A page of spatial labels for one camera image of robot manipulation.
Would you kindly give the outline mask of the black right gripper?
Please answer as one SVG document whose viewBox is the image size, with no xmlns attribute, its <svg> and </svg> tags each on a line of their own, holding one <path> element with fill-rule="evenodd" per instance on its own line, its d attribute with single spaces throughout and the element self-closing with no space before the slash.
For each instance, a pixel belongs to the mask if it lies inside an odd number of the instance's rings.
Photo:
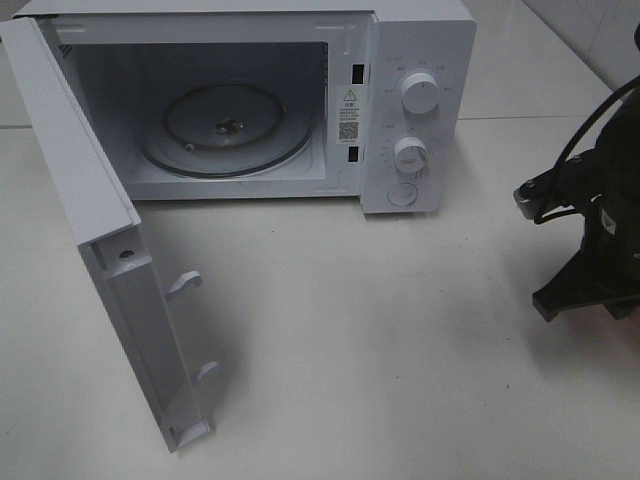
<svg viewBox="0 0 640 480">
<path fill-rule="evenodd" d="M 546 322 L 566 310 L 600 300 L 615 320 L 639 308 L 639 160 L 613 158 L 590 149 L 597 188 L 589 193 L 581 259 L 571 259 L 541 289 L 532 304 Z"/>
</svg>

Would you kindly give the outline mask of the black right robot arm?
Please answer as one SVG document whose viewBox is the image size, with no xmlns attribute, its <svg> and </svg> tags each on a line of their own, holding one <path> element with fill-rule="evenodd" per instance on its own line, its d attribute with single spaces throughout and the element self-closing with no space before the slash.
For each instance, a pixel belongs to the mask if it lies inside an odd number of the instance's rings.
<svg viewBox="0 0 640 480">
<path fill-rule="evenodd" d="M 578 252 L 532 302 L 546 321 L 601 305 L 616 320 L 639 306 L 639 81 L 614 91 L 580 126 L 554 166 L 514 196 L 540 225 L 580 214 Z"/>
</svg>

